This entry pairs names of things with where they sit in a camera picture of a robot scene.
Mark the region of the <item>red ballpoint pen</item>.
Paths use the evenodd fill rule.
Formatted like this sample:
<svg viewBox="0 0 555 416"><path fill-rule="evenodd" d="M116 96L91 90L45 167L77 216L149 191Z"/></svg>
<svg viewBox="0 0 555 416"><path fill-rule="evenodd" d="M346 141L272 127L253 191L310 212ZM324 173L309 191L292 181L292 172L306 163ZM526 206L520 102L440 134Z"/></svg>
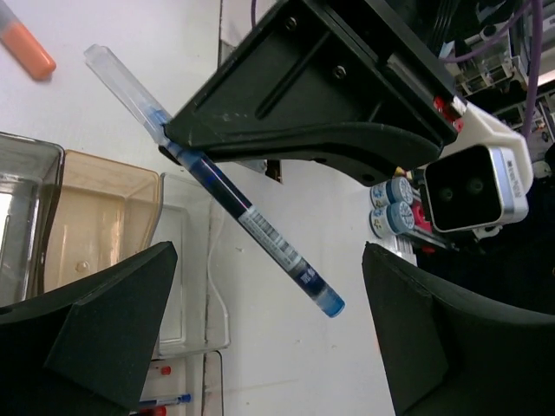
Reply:
<svg viewBox="0 0 555 416"><path fill-rule="evenodd" d="M166 416L167 408L165 406L156 406L147 409L141 409L134 416Z"/></svg>

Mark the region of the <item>blue gel pen clear cap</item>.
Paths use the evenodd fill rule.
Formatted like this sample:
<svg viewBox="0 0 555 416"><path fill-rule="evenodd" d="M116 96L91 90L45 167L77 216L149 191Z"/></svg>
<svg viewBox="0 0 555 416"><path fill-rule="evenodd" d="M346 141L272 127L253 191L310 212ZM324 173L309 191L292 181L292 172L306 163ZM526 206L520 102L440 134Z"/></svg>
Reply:
<svg viewBox="0 0 555 416"><path fill-rule="evenodd" d="M344 300L231 180L204 153L167 138L164 126L170 114L115 54L94 44L84 56L87 66L146 129L153 142L184 167L328 317L339 315Z"/></svg>

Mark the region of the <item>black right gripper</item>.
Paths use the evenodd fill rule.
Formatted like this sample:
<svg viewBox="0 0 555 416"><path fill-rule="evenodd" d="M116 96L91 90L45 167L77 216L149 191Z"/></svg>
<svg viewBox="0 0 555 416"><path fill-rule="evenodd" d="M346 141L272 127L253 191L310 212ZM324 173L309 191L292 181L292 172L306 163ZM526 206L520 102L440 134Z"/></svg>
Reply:
<svg viewBox="0 0 555 416"><path fill-rule="evenodd" d="M381 123L454 142L471 108L445 65L475 1L280 1L167 124L216 133Z"/></svg>

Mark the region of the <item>blue ballpoint pen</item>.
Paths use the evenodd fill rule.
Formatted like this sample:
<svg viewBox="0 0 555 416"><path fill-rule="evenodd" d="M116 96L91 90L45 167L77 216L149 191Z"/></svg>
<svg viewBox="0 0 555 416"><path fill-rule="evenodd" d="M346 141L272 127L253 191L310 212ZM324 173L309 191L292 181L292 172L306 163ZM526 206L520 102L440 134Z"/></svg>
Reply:
<svg viewBox="0 0 555 416"><path fill-rule="evenodd" d="M161 397L157 399L142 400L139 402L139 408L151 408L157 406L177 406L190 403L192 395L184 393L179 396Z"/></svg>

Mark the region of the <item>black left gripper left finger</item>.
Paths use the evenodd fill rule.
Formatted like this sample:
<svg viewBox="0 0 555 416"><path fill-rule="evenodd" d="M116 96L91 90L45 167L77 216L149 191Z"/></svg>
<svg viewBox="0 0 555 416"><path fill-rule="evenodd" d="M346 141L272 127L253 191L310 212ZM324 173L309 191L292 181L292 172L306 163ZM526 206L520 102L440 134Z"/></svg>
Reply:
<svg viewBox="0 0 555 416"><path fill-rule="evenodd" d="M139 406L178 255L158 243L1 309L3 415L127 415Z"/></svg>

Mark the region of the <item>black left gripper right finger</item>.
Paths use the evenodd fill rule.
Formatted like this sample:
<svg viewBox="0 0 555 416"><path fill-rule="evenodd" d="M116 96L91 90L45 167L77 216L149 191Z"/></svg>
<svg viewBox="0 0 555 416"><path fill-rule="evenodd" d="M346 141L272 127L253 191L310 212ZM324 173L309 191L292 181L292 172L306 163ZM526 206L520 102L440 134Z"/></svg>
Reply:
<svg viewBox="0 0 555 416"><path fill-rule="evenodd" d="M554 318L366 244L362 273L398 415L551 415Z"/></svg>

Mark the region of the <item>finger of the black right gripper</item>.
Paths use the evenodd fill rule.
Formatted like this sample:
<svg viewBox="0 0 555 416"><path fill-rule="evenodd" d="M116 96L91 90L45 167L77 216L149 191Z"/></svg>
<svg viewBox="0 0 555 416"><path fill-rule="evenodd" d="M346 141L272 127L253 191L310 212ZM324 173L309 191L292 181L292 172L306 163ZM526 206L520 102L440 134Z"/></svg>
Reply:
<svg viewBox="0 0 555 416"><path fill-rule="evenodd" d="M215 162L255 159L304 160L335 169L356 181L385 181L401 167L437 160L442 146L381 123L336 123L254 133L216 133L197 125L165 127L168 138Z"/></svg>

